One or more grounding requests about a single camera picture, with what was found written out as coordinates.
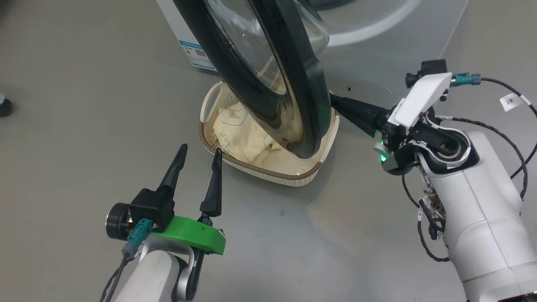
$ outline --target green led light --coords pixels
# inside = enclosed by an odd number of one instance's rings
[[[382,154],[380,155],[380,162],[385,162],[387,159],[388,158],[386,156],[384,156]]]

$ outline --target laundry basket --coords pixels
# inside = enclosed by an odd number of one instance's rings
[[[224,82],[216,83],[205,96],[201,106],[199,134],[201,142],[212,154],[215,153],[216,147],[218,147],[213,146],[211,142],[213,125],[218,117],[219,109],[225,109],[238,102],[238,98]],[[300,159],[286,150],[270,151],[263,161],[263,167],[256,167],[242,162],[226,153],[223,153],[222,157],[225,163],[250,175],[282,185],[303,186],[310,183],[317,175],[332,148],[338,127],[339,115],[332,109],[330,127],[321,140],[321,147],[317,154],[308,160]],[[285,159],[285,165],[279,164],[282,162],[281,159]]]

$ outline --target washing machine door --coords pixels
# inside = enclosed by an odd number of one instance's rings
[[[314,155],[331,119],[318,15],[293,0],[173,1],[256,122],[298,157]]]

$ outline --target white plastic housing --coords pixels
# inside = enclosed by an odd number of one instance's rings
[[[429,109],[449,88],[452,73],[426,75],[419,79],[406,98],[401,99],[388,122],[408,130],[419,119],[419,115]]]
[[[479,163],[450,174],[420,161],[446,209],[444,243],[472,302],[537,291],[537,256],[520,218],[522,200],[484,133],[467,132]]]

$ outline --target white bracket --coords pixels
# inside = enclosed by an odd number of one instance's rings
[[[451,84],[452,73],[426,75],[419,79],[406,98],[401,99],[388,118],[390,124],[414,127],[421,113],[429,109]]]

